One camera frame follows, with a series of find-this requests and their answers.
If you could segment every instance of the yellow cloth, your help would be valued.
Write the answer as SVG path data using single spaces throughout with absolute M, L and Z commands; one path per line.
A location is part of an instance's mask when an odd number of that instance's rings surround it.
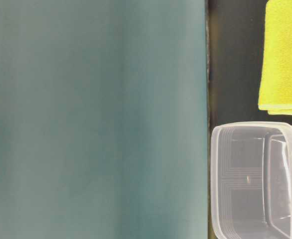
M 269 0 L 259 109 L 292 115 L 292 0 Z

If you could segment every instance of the black surface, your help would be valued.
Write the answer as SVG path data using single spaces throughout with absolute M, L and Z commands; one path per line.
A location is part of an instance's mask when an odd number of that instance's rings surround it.
M 282 121 L 258 110 L 267 0 L 209 0 L 210 129 L 239 121 Z

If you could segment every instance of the teal panel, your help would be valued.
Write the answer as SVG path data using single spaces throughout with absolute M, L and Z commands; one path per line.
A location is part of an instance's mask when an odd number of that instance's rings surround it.
M 207 237 L 204 1 L 0 0 L 0 239 Z
M 0 239 L 119 237 L 119 9 L 0 0 Z
M 203 0 L 127 0 L 123 238 L 207 238 Z

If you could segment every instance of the clear plastic container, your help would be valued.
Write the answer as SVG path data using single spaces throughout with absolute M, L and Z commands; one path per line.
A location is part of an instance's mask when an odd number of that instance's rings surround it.
M 211 138 L 212 224 L 219 239 L 292 239 L 292 126 L 241 122 Z

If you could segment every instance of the folded towel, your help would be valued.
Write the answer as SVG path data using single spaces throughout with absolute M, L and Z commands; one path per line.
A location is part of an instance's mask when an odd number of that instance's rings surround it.
M 269 0 L 259 109 L 292 115 L 292 0 Z

